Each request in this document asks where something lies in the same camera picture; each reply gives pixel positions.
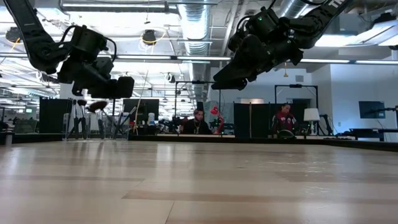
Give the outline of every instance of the computer monitor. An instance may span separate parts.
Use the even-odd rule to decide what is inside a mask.
[[[384,119],[386,112],[384,109],[384,102],[382,101],[360,101],[359,115],[361,119]]]
[[[123,100],[124,111],[130,112],[133,107],[138,105],[138,99],[125,99]],[[141,99],[137,112],[137,121],[147,121],[148,113],[155,114],[155,120],[159,120],[159,99]],[[130,121],[134,121],[136,118],[136,112],[130,115]]]

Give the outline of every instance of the silver duct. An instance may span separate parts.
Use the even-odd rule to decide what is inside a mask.
[[[181,4],[178,5],[181,15],[181,25],[184,39],[203,40],[208,37],[210,7],[201,4]],[[209,45],[200,42],[186,42],[185,48],[188,55],[208,55]],[[193,63],[190,69],[192,80],[208,81],[210,79],[210,66],[205,63]],[[207,86],[195,86],[195,98],[204,101]]]
[[[308,4],[301,0],[283,0],[276,14],[278,17],[298,18],[307,7]]]

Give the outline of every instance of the black robotic arm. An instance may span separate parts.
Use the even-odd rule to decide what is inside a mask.
[[[44,30],[28,0],[4,0],[4,3],[20,30],[29,62],[34,68],[53,74],[63,61],[58,80],[60,83],[73,83],[74,95],[81,96],[82,90],[87,89],[93,98],[131,97],[134,80],[131,77],[114,80],[109,74],[116,58],[116,44],[111,39],[86,26],[71,26],[61,42],[56,43]],[[72,39],[64,42],[71,28],[74,28]],[[107,40],[115,45],[113,59],[98,57],[102,50],[108,50]]]
[[[330,22],[353,0],[328,0],[299,19],[278,18],[269,8],[239,27],[228,48],[235,52],[232,61],[214,75],[212,89],[242,90],[263,72],[290,60],[297,65],[303,58],[300,49],[312,48]]]

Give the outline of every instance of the red shirt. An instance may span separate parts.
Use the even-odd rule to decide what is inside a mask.
[[[278,112],[275,114],[274,119],[272,119],[274,122],[274,132],[278,132],[281,130],[289,130],[292,131],[294,124],[296,123],[296,119],[294,116],[290,113],[283,113],[283,112]]]

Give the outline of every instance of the white wall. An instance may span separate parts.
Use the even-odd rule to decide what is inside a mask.
[[[318,86],[318,109],[319,114],[327,114],[333,117],[333,104],[331,94],[331,72],[330,65],[325,65],[322,68],[312,73],[312,85]],[[320,128],[326,133],[326,122],[321,119]]]
[[[328,65],[312,73],[312,82],[319,87],[320,113],[333,118],[339,133],[350,128],[396,128],[394,112],[386,112],[386,119],[361,119],[359,115],[359,101],[398,105],[396,66]],[[398,136],[389,133],[386,140],[398,141]]]
[[[218,68],[211,68],[211,77],[218,72]],[[236,102],[238,103],[240,98],[262,98],[265,103],[275,101],[274,85],[289,85],[296,84],[295,76],[303,75],[304,82],[302,85],[311,85],[311,74],[307,73],[305,69],[288,69],[287,74],[289,77],[284,77],[285,70],[280,69],[276,72],[271,71],[269,73],[263,73],[257,76],[257,80],[248,83],[245,89],[239,90],[222,90],[224,98],[221,96],[221,100],[227,103]],[[210,100],[218,100],[219,91],[210,90]],[[283,91],[278,94],[278,103],[285,103],[287,99],[314,99],[314,95],[305,88],[293,89],[283,88]]]

